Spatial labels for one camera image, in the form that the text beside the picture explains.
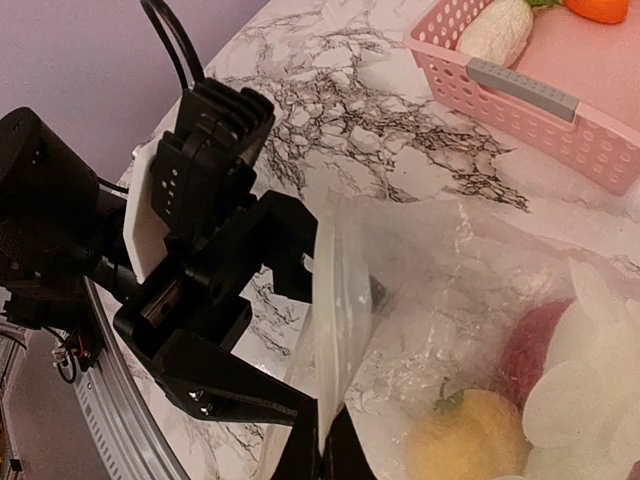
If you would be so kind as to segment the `clear zip top bag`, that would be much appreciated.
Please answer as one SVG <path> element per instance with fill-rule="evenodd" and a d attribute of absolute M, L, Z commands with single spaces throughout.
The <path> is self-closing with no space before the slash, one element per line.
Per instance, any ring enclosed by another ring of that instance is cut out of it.
<path fill-rule="evenodd" d="M 285 376 L 317 400 L 318 478 L 331 424 L 346 407 L 376 479 L 410 479 L 408 438 L 440 395 L 496 392 L 519 321 L 560 300 L 573 303 L 518 409 L 530 444 L 524 472 L 497 479 L 635 479 L 637 273 L 592 247 L 508 224 L 473 200 L 329 193 L 312 304 Z M 272 479 L 291 429 L 268 429 L 259 478 Z"/>

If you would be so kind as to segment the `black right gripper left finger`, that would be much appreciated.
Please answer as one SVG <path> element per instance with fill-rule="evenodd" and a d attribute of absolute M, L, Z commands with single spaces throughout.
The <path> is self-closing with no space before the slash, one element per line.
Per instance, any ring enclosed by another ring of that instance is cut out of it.
<path fill-rule="evenodd" d="M 317 400 L 305 400 L 272 475 L 272 480 L 316 480 L 319 476 Z"/>

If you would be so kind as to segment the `orange fake orange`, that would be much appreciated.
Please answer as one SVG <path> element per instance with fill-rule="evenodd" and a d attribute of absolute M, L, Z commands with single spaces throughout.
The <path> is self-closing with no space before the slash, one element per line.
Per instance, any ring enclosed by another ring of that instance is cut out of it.
<path fill-rule="evenodd" d="M 628 14 L 629 0 L 564 0 L 564 6 L 576 15 L 601 23 L 622 23 Z"/>

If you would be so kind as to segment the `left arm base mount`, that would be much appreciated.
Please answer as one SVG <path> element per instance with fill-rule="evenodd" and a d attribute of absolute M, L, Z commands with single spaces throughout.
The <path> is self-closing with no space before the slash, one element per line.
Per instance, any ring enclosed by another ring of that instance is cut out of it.
<path fill-rule="evenodd" d="M 91 368 L 105 349 L 98 316 L 84 298 L 54 303 L 45 330 L 57 340 L 54 365 L 67 384 L 73 384 L 81 372 Z"/>

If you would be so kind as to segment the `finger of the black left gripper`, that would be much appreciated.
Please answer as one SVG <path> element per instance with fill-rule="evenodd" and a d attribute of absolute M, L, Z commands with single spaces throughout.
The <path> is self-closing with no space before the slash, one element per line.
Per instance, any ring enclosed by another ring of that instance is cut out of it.
<path fill-rule="evenodd" d="M 293 425 L 302 391 L 191 332 L 176 330 L 152 359 L 166 398 L 202 421 Z"/>

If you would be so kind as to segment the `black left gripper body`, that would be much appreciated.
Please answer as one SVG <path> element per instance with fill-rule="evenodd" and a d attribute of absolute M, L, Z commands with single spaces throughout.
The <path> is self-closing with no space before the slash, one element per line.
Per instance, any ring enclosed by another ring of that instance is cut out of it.
<path fill-rule="evenodd" d="M 310 302 L 303 258 L 313 254 L 316 230 L 299 199 L 269 191 L 198 252 L 170 253 L 117 312 L 114 327 L 153 378 L 152 359 L 176 330 L 232 354 L 251 321 L 241 294 L 262 268 L 271 270 L 275 294 Z"/>

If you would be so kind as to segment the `yellow fake lemon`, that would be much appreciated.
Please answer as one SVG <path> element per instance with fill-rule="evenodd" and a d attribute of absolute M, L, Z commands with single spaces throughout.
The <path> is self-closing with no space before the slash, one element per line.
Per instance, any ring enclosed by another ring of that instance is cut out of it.
<path fill-rule="evenodd" d="M 518 408 L 489 390 L 441 394 L 407 442 L 410 479 L 497 479 L 524 472 L 530 444 Z"/>

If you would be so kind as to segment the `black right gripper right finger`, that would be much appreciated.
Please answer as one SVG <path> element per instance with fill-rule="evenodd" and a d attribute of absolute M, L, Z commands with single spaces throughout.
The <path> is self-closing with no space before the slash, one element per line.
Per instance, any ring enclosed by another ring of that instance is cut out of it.
<path fill-rule="evenodd" d="M 333 420 L 326 438 L 322 454 L 322 478 L 376 480 L 346 407 Z"/>

